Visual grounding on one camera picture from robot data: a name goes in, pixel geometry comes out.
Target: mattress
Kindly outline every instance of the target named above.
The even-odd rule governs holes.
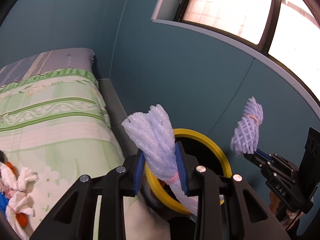
[[[35,210],[27,236],[82,174],[102,176],[124,161],[92,74],[93,55],[85,48],[49,51],[0,70],[0,150],[18,171],[31,168],[39,178],[26,190]],[[137,200],[124,198],[127,239],[169,239],[169,225]]]

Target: blue wall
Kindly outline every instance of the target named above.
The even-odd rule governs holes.
[[[320,121],[279,75],[248,54],[214,38],[150,21],[157,0],[128,0],[112,62],[111,81],[128,114],[161,104],[174,128],[208,135],[269,204],[265,179],[253,164],[229,150],[247,99],[264,108],[259,148],[299,164],[310,126]],[[300,231],[320,207],[301,221]]]
[[[86,47],[107,77],[125,0],[18,0],[0,27],[0,68],[52,50]]]
[[[150,22],[157,0],[125,1],[18,0],[0,27],[0,67],[51,49],[93,49],[101,77],[108,77],[112,67],[112,83],[128,114],[163,105],[175,128],[197,130],[214,140],[233,172],[269,203],[258,168],[229,150],[244,105],[251,96],[263,105],[259,148],[296,164],[309,127],[320,130],[314,112],[252,56],[212,37]],[[319,207],[318,191],[300,231]]]

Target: pillow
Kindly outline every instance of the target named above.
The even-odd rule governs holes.
[[[94,52],[87,48],[57,49],[27,57],[0,69],[0,87],[60,68],[92,72]]]

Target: person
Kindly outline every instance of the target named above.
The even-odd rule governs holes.
[[[281,200],[280,200],[280,198],[278,198],[278,196],[273,191],[270,192],[269,196],[270,196],[270,202],[271,202],[269,209],[271,210],[271,212],[274,215],[276,215],[278,212],[278,209],[281,205]],[[286,221],[284,221],[283,227],[285,230],[287,230],[287,233],[290,236],[291,240],[299,239],[299,237],[297,235],[297,230],[298,230],[299,223],[300,223],[300,217],[303,215],[303,212],[301,212],[297,218],[295,218],[297,213],[291,212],[290,210],[287,210],[286,213],[287,213],[288,218]]]

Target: gray floor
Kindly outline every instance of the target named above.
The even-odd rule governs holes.
[[[127,118],[127,114],[113,88],[111,80],[98,79],[98,82],[100,93],[107,105],[106,109],[110,117],[111,130],[120,144],[124,157],[136,154],[138,148],[121,125],[122,121]]]

